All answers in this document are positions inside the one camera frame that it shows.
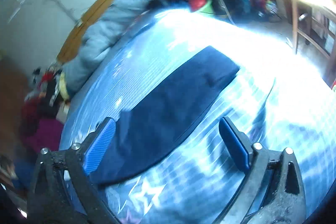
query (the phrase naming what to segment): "silver bolt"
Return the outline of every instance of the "silver bolt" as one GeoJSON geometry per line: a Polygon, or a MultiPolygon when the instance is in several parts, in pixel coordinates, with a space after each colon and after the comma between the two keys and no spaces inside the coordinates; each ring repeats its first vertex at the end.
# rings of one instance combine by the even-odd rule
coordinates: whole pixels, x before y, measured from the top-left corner
{"type": "Polygon", "coordinates": [[[42,155],[45,155],[45,154],[48,153],[48,152],[49,152],[49,149],[46,148],[46,147],[41,149],[41,154],[42,154],[42,155]]]}
{"type": "Polygon", "coordinates": [[[263,148],[263,146],[261,145],[261,143],[254,143],[253,147],[257,150],[260,150],[261,148],[263,148]]]}
{"type": "Polygon", "coordinates": [[[72,150],[78,150],[80,147],[81,147],[80,143],[73,143],[72,146],[71,146],[71,149],[72,150]]]}
{"type": "Polygon", "coordinates": [[[293,154],[293,149],[291,149],[290,147],[287,147],[286,149],[285,149],[285,151],[286,151],[286,153],[287,154],[293,154]]]}

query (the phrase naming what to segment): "floor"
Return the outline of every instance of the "floor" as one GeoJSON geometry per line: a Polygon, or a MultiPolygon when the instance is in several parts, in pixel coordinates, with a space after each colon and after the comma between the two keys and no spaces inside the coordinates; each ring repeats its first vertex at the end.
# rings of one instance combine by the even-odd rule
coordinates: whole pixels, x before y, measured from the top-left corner
{"type": "MultiPolygon", "coordinates": [[[[251,21],[247,24],[240,25],[240,27],[253,32],[273,36],[277,40],[286,43],[289,47],[292,47],[292,25],[289,24],[286,19],[277,23],[251,21]]],[[[320,75],[323,75],[327,66],[327,59],[314,45],[311,43],[306,45],[305,39],[300,35],[297,54],[311,63],[320,75]]]]}

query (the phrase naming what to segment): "purple cloth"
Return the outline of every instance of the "purple cloth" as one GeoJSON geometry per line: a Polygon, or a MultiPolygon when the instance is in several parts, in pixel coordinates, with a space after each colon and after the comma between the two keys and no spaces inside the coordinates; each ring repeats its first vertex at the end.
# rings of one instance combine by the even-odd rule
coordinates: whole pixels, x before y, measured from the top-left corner
{"type": "Polygon", "coordinates": [[[31,137],[25,138],[25,143],[29,145],[36,153],[44,147],[51,151],[57,151],[63,124],[55,119],[40,119],[36,133],[31,137]]]}

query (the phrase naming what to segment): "folded dark blue cloth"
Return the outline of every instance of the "folded dark blue cloth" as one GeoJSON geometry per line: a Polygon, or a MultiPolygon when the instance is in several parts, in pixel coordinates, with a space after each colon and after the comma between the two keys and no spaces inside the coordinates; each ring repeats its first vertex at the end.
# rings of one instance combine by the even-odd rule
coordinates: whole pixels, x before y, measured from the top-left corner
{"type": "Polygon", "coordinates": [[[121,112],[91,181],[121,182],[163,160],[193,132],[238,70],[213,47],[177,68],[130,112],[121,112]]]}

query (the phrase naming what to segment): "bed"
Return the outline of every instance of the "bed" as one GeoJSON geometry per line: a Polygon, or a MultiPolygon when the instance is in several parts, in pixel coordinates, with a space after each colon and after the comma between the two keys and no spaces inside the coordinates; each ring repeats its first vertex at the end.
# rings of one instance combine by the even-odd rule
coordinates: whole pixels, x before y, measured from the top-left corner
{"type": "Polygon", "coordinates": [[[252,142],[293,148],[309,216],[335,179],[335,95],[286,44],[185,10],[146,13],[111,48],[73,98],[59,148],[82,142],[105,117],[117,120],[208,45],[241,66],[236,78],[168,157],[104,189],[109,208],[122,223],[211,223],[244,176],[218,132],[229,116],[252,142]]]}

